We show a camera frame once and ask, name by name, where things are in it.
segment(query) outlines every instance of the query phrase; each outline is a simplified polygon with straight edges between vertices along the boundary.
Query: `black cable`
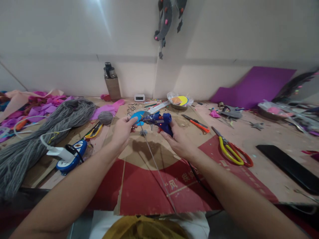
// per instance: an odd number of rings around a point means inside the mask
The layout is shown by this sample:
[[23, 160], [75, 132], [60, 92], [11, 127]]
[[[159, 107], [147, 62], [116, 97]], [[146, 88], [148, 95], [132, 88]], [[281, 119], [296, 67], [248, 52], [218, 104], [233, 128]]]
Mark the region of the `black cable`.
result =
[[211, 196], [213, 196], [214, 198], [216, 198], [216, 199], [218, 200], [218, 198], [216, 197], [216, 195], [215, 195], [213, 192], [211, 192], [211, 191], [202, 183], [202, 181], [199, 179], [197, 173], [195, 172], [195, 170], [194, 170], [193, 166], [190, 164], [190, 162], [188, 162], [188, 164], [189, 164], [190, 169], [192, 170], [192, 172], [193, 172], [195, 178], [197, 179], [197, 182], [198, 182]]
[[67, 146], [70, 147], [71, 149], [75, 150], [75, 151], [77, 152], [77, 154], [80, 156], [81, 162], [84, 163], [83, 158], [82, 158], [82, 155], [79, 153], [79, 151], [78, 151], [73, 145], [71, 145], [71, 144], [67, 144], [66, 147], [67, 147]]

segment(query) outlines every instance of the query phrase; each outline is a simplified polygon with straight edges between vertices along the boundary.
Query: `hot glue gun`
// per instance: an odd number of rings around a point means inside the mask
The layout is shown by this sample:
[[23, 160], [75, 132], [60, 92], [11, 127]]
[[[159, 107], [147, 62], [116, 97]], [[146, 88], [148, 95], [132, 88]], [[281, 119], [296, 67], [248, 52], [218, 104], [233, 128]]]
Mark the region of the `hot glue gun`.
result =
[[169, 125], [170, 122], [172, 121], [172, 116], [169, 113], [164, 113], [163, 115], [160, 115], [160, 114], [148, 115], [143, 117], [141, 121], [146, 124], [157, 125], [161, 129], [161, 131], [164, 131], [173, 137], [173, 131]]

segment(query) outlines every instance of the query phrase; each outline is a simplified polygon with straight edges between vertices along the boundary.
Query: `small digital clock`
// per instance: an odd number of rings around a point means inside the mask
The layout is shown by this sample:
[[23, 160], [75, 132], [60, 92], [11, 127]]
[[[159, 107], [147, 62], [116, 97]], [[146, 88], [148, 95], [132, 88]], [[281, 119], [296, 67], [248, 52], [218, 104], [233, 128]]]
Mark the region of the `small digital clock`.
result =
[[134, 95], [134, 101], [145, 101], [145, 95], [144, 94]]

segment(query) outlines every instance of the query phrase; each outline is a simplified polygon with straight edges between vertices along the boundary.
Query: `gray yarn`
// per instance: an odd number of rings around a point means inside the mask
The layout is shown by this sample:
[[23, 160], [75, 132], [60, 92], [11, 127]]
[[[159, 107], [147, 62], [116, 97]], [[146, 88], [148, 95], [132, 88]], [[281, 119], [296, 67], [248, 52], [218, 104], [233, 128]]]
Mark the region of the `gray yarn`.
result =
[[112, 123], [113, 120], [113, 115], [111, 112], [109, 111], [102, 111], [99, 116], [98, 116], [99, 121], [102, 124], [108, 125], [110, 123]]
[[[47, 148], [40, 141], [42, 134], [82, 126], [89, 121], [94, 110], [95, 105], [84, 98], [65, 101], [37, 131], [1, 150], [0, 198], [12, 199], [22, 184], [26, 171], [46, 154]], [[68, 133], [69, 130], [56, 134], [49, 145], [57, 145]], [[48, 143], [53, 136], [54, 134], [49, 134], [44, 135], [43, 138]]]

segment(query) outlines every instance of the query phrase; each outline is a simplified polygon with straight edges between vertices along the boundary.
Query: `black phone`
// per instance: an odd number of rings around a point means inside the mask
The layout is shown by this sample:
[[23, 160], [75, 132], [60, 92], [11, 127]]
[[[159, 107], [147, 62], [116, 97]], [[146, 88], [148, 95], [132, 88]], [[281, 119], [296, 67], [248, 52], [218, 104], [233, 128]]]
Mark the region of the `black phone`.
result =
[[305, 191], [312, 195], [319, 195], [319, 178], [280, 148], [274, 145], [257, 145], [256, 148]]

